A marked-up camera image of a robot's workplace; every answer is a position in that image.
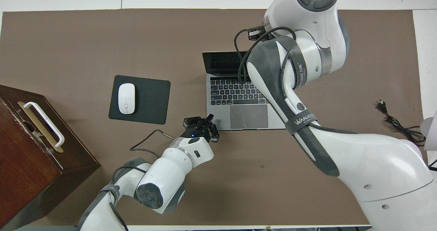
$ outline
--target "laptop screen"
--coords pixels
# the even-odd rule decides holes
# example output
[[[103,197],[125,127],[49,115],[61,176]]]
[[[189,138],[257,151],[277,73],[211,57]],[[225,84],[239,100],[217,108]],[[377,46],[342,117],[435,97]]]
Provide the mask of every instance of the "laptop screen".
[[[240,52],[243,57],[247,51]],[[240,66],[237,52],[203,52],[203,62],[206,73],[220,74],[237,74]]]

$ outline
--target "velcro strap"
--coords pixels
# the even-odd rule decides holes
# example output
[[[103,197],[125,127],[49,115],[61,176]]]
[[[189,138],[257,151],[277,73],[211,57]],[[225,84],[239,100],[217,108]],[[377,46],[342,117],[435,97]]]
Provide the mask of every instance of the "velcro strap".
[[[115,205],[117,205],[117,202],[120,199],[120,191],[119,191],[119,189],[120,189],[120,186],[116,186],[114,184],[108,184],[105,187],[103,187],[102,190],[100,190],[99,193],[101,193],[101,192],[111,192],[112,195],[114,195],[114,199],[115,199],[114,202],[115,203],[113,203],[113,204],[115,206]]]
[[[293,135],[303,127],[307,126],[310,122],[317,121],[311,110],[304,110],[301,113],[292,117],[286,124],[285,128]]]

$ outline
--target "keyboard key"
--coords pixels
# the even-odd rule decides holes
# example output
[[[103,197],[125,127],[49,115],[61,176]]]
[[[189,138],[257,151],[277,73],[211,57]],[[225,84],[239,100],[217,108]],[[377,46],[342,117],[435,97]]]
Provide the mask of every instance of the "keyboard key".
[[[234,105],[245,105],[245,104],[258,104],[258,100],[257,99],[237,99],[234,100]]]

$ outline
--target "laptop trackpad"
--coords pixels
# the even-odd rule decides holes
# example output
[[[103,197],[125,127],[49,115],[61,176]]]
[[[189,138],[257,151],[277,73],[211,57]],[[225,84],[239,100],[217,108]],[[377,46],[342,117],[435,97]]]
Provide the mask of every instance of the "laptop trackpad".
[[[231,128],[268,128],[267,105],[231,105]]]

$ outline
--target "wooden cabinet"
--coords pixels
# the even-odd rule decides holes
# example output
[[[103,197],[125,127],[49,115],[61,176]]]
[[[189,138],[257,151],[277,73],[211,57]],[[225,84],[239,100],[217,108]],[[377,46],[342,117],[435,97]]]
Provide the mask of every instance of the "wooden cabinet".
[[[25,108],[23,105],[34,102]],[[39,106],[44,114],[37,111]],[[56,128],[65,141],[59,147]],[[0,228],[48,214],[100,164],[39,94],[0,85]]]

